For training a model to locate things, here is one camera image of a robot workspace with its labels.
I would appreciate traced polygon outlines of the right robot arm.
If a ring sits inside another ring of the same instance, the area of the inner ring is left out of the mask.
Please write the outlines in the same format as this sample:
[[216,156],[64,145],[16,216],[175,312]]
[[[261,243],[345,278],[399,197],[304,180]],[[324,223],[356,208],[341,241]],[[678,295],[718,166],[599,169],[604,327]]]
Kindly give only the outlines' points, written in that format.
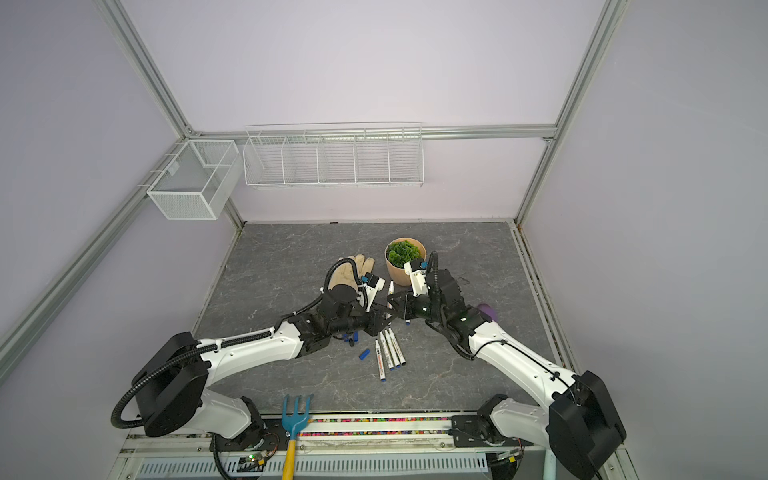
[[467,304],[437,253],[407,263],[404,271],[410,291],[389,298],[397,316],[423,319],[462,358],[487,362],[534,400],[533,406],[504,395],[487,401],[477,415],[492,442],[518,437],[546,446],[574,477],[598,478],[627,438],[604,381],[589,370],[577,374],[547,360]]

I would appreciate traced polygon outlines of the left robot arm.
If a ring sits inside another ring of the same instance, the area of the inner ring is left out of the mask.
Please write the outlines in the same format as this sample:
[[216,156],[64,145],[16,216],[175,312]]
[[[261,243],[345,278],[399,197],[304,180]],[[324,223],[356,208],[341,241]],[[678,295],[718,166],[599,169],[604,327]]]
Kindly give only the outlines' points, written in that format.
[[149,437],[180,429],[212,435],[217,444],[259,445],[268,429],[255,403],[211,390],[211,385],[272,362],[301,358],[332,340],[378,332],[384,308],[375,261],[358,254],[338,259],[326,272],[318,296],[264,330],[198,340],[190,332],[172,336],[135,375],[110,415],[117,429],[140,428]]

